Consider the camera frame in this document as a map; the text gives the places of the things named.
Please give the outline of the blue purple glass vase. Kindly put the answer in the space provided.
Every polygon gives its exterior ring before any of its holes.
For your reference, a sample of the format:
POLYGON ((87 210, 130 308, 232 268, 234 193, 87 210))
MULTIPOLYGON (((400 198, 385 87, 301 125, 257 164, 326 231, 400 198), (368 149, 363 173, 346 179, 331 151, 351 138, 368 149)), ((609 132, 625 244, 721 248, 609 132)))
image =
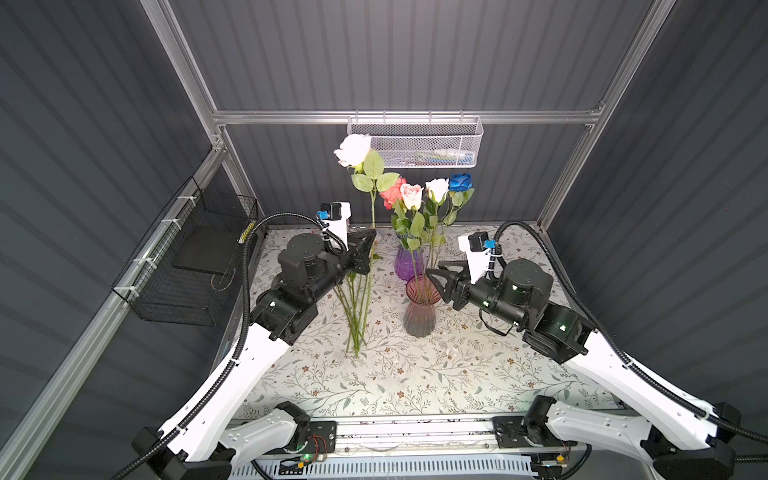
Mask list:
POLYGON ((423 270, 424 261, 422 251, 420 249, 410 251, 400 244, 397 249, 394 263, 395 275, 399 279, 408 282, 416 275, 421 275, 423 270))

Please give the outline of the pink red glass vase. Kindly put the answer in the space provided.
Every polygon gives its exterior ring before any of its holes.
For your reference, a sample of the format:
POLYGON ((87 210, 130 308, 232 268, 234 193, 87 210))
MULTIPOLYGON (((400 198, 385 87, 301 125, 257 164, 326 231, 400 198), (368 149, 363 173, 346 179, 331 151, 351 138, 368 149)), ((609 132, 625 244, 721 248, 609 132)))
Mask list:
POLYGON ((436 327, 436 304, 441 300, 435 286, 426 276, 408 281, 406 295, 409 304, 403 318, 406 332, 417 338, 429 336, 436 327))

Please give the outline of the light pink rose stem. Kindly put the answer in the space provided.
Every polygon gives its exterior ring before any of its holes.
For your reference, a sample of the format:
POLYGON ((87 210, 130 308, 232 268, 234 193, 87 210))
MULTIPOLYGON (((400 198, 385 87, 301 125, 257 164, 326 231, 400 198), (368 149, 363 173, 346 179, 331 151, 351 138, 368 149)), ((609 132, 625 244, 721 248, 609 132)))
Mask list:
POLYGON ((416 299, 426 301, 428 296, 428 281, 423 277, 426 264, 422 268, 417 265, 417 254, 423 254, 432 247, 434 228, 432 226, 431 194, 426 187, 408 183, 401 178, 398 196, 394 204, 395 227, 404 239, 404 247, 409 251, 412 260, 412 270, 416 281, 416 299))

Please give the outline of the coral pink rose stem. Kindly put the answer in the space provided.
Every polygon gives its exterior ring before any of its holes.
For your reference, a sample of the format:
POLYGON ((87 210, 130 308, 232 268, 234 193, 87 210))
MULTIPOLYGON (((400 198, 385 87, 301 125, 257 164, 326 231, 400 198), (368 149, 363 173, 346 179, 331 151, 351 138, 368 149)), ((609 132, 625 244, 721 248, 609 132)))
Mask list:
POLYGON ((403 178, 402 176, 399 176, 392 187, 390 187, 386 191, 379 193, 380 197, 384 201, 384 207, 387 210, 393 210, 393 213, 391 215, 391 224, 393 229, 395 230, 395 233, 398 239, 402 244, 405 243, 405 240, 404 240, 405 234, 398 227, 398 223, 400 220, 406 219, 404 210, 399 210, 399 207, 402 206, 402 195, 401 195, 400 187, 405 183, 406 183, 406 179, 403 178))

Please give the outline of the blue rose stem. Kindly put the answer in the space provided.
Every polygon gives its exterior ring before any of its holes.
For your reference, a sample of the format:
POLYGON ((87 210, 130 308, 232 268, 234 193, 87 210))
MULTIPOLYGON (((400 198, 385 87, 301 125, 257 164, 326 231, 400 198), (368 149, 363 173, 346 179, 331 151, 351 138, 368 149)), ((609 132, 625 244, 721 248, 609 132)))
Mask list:
POLYGON ((468 173, 452 174, 447 179, 449 180, 448 195, 438 211, 439 226, 437 229, 436 261, 433 267, 429 267, 427 261, 428 268, 437 267, 442 247, 447 242, 443 232, 444 228, 456 222, 459 212, 471 200, 475 191, 472 177, 468 173))

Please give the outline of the white rose stem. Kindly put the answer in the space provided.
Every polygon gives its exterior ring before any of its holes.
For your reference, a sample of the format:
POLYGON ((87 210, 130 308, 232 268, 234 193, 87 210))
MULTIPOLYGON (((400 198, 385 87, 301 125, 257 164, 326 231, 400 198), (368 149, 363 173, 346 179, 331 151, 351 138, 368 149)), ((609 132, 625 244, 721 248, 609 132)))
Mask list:
POLYGON ((367 134, 347 135, 333 153, 338 164, 349 171, 353 186, 368 195, 370 227, 375 228, 376 201, 383 201, 379 193, 392 187, 400 175, 385 170, 384 159, 380 152, 373 148, 372 137, 367 134))

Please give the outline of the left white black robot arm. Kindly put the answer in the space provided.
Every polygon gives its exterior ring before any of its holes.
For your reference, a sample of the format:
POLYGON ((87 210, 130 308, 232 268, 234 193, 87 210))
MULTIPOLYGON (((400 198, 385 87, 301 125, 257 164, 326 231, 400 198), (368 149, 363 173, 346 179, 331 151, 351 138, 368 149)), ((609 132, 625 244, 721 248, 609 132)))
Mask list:
POLYGON ((316 318, 319 301, 348 274, 369 273, 375 238, 373 229, 355 231, 336 251, 318 234, 294 236, 278 255, 281 271, 270 289, 245 306, 237 343, 176 414, 137 434, 132 447, 138 456, 116 478, 146 465, 160 479, 226 479, 265 453, 301 448, 310 417, 288 401, 257 420, 236 427, 230 422, 316 318))

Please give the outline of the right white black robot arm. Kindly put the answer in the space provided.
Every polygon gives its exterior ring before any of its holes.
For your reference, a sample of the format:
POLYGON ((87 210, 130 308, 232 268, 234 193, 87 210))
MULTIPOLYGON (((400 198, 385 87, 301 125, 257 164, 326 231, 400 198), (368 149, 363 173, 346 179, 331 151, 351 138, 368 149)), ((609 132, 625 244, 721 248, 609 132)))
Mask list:
POLYGON ((696 401, 701 411, 695 414, 649 385, 633 371, 636 362, 622 361, 592 322, 550 301, 553 278, 538 264, 512 261, 493 280, 467 261, 444 261, 426 276, 454 309, 472 304, 507 322, 534 351, 588 377, 634 411, 600 413, 539 395, 515 428, 529 443, 589 444, 639 460, 664 479, 733 475, 736 454, 713 422, 734 417, 734 409, 696 401))

